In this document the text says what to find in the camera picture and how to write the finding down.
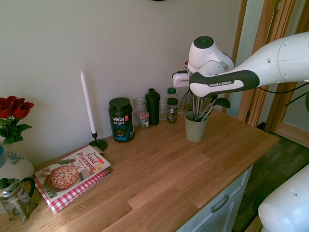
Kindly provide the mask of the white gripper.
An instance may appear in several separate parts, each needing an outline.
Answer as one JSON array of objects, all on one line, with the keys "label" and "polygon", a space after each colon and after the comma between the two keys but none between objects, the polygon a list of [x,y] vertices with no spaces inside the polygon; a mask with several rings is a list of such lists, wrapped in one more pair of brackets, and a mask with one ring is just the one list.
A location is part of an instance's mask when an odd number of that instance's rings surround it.
[{"label": "white gripper", "polygon": [[174,87],[188,87],[189,75],[187,71],[177,71],[172,75]]}]

